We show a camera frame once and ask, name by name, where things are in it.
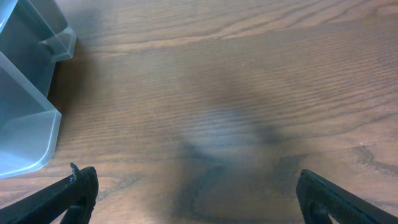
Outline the clear plastic storage bin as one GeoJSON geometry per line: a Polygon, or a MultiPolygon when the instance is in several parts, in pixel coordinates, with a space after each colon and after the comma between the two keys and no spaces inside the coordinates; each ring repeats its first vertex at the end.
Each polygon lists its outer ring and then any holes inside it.
{"type": "Polygon", "coordinates": [[[1,178],[51,160],[61,113],[47,96],[55,64],[73,57],[76,34],[55,1],[1,0],[1,178]]]}

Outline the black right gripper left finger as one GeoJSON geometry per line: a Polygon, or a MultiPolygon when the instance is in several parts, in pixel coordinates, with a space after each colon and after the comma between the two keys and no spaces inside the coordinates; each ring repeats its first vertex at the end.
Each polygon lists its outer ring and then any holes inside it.
{"type": "Polygon", "coordinates": [[[99,182],[94,167],[79,169],[70,164],[72,175],[1,209],[1,223],[88,224],[96,205],[99,182]]]}

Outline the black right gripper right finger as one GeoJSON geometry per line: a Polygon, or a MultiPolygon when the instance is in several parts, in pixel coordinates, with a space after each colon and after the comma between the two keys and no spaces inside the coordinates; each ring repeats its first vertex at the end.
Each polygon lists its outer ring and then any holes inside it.
{"type": "Polygon", "coordinates": [[[305,223],[397,223],[397,217],[308,169],[300,173],[296,194],[305,223]]]}

